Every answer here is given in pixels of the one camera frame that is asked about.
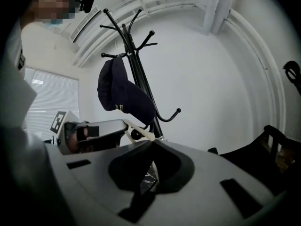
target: wall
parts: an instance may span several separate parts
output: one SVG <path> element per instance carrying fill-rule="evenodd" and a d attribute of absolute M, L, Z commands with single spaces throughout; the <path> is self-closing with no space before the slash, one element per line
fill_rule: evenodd
<path fill-rule="evenodd" d="M 235 0 L 233 8 L 262 36 L 281 74 L 286 101 L 285 135 L 301 141 L 301 97 L 286 77 L 283 66 L 290 60 L 301 65 L 301 40 L 276 0 Z"/>
<path fill-rule="evenodd" d="M 81 87 L 82 78 L 88 71 L 71 65 L 76 47 L 67 39 L 37 25 L 30 24 L 22 31 L 23 52 L 26 66 L 57 73 L 79 80 L 79 97 L 86 93 Z M 79 101 L 79 116 L 84 102 Z"/>
<path fill-rule="evenodd" d="M 201 150 L 217 147 L 226 153 L 253 140 L 253 118 L 244 83 L 233 60 L 213 35 L 201 34 L 203 14 L 199 9 L 164 13 L 139 21 L 132 28 L 136 46 L 150 30 L 155 36 L 150 42 L 157 46 L 144 48 L 140 55 L 159 112 L 169 118 L 177 108 L 182 112 L 168 123 L 161 122 L 165 137 L 172 142 Z M 112 42 L 103 52 L 124 51 L 121 41 Z M 91 70 L 83 83 L 87 101 L 82 119 L 105 121 L 133 116 L 120 111 L 105 111 L 97 96 L 99 72 L 107 58 L 88 61 Z M 133 81 L 127 60 L 128 78 Z M 122 144 L 129 143 L 123 137 Z"/>

